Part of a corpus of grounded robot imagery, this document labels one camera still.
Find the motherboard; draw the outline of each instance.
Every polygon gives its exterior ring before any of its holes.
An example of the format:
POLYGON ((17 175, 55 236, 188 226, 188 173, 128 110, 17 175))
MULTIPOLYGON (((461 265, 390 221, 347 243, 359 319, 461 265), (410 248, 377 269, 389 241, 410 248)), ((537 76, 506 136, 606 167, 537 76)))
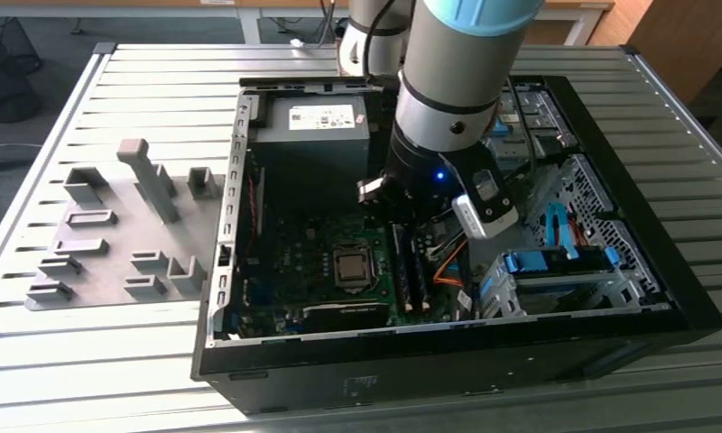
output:
POLYGON ((365 215, 279 218, 246 266, 243 300, 231 316, 244 337, 450 321, 454 293, 430 281, 429 252, 446 240, 443 225, 405 241, 394 226, 365 215), (402 281, 403 242, 421 281, 402 281))

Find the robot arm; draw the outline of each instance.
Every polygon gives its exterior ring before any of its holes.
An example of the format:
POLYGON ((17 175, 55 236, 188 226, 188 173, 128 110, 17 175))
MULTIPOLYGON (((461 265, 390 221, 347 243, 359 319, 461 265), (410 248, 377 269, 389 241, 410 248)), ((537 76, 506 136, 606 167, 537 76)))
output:
POLYGON ((457 181, 463 193, 451 206, 472 238, 494 237, 518 219, 493 154, 480 140, 496 120, 526 27, 542 4, 422 0, 414 12, 386 174, 378 183, 395 183, 407 199, 427 202, 438 199, 445 182, 457 181))

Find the metal chassis frame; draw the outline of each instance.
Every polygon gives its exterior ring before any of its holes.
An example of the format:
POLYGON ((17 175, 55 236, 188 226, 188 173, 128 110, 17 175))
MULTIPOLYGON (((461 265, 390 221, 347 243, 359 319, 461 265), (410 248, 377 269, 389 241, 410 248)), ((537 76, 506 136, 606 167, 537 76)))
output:
MULTIPOLYGON (((268 375, 279 376, 278 380, 285 381, 283 386, 287 386, 306 367, 333 364, 335 377, 330 380, 341 380, 343 374, 345 377, 354 377, 353 374, 361 375, 357 373, 359 362, 375 364, 375 368, 385 370, 386 360, 393 361, 406 356, 418 358, 422 363, 429 363, 431 356, 435 360, 439 356, 450 357, 467 351, 474 351, 476 354, 485 353, 488 356, 486 352, 492 349, 512 345, 524 350, 525 345, 537 345, 541 342, 562 342, 561 348, 568 350, 569 343, 564 342, 573 338, 593 341, 594 351, 602 354, 597 356, 594 353, 594 358, 586 361, 577 360, 576 364, 562 367, 568 371, 557 377, 557 380, 593 378, 610 373, 660 348, 692 342, 722 328, 722 316, 715 303, 705 294, 569 80, 562 77, 521 76, 514 79, 545 83, 560 108, 568 113, 570 130, 585 147, 594 171, 622 210, 622 218, 629 222, 634 240, 645 259, 653 266, 656 277, 662 287, 675 288, 672 294, 677 309, 628 317, 574 318, 546 323, 510 323, 478 327, 453 326, 449 330, 430 332, 427 337, 423 333, 395 335, 370 333, 370 335, 353 338, 302 340, 298 344, 219 347, 207 344, 210 321, 203 319, 196 335, 192 378, 211 382, 226 397, 230 397, 234 386, 231 383, 240 378, 246 379, 243 382, 251 382, 250 379, 266 379, 268 375), (604 352, 606 349, 597 349, 597 347, 606 341, 616 344, 608 352, 604 352)), ((239 125, 244 126, 246 121, 236 121, 236 128, 239 125)), ((246 133, 236 130, 234 137, 242 135, 246 133)), ((203 293, 202 300, 210 300, 208 290, 203 293)), ((208 318, 208 308, 210 303, 203 302, 202 318, 208 318)), ((235 388, 234 392, 240 395, 240 388, 235 388)), ((402 394, 395 398, 407 398, 407 396, 402 394)), ((244 413, 291 409, 282 406, 252 407, 243 402, 242 398, 234 401, 234 404, 244 413)))

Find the aluminum table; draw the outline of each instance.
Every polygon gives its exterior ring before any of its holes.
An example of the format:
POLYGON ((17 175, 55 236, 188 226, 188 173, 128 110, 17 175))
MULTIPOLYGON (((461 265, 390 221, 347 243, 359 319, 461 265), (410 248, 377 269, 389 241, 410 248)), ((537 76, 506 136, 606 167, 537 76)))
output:
MULTIPOLYGON (((722 433, 722 331, 601 380, 247 419, 190 379, 198 302, 29 312, 69 168, 144 137, 170 173, 222 173, 240 77, 331 76, 333 50, 100 46, 0 225, 0 428, 7 431, 705 431, 722 433)), ((640 56, 529 47, 518 74, 568 75, 722 311, 722 151, 640 56)))

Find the wooden desk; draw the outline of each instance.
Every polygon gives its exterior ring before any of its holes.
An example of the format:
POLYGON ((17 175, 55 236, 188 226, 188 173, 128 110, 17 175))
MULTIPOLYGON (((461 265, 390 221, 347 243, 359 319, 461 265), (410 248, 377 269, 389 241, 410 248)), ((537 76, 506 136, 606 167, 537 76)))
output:
POLYGON ((617 0, 589 43, 636 47, 689 103, 722 67, 722 0, 617 0))
MULTIPOLYGON (((585 45, 614 0, 546 0, 529 43, 585 45)), ((318 0, 0 0, 0 16, 210 17, 240 19, 247 43, 262 43, 260 18, 321 17, 318 0)), ((337 0, 335 16, 349 16, 349 0, 337 0)))

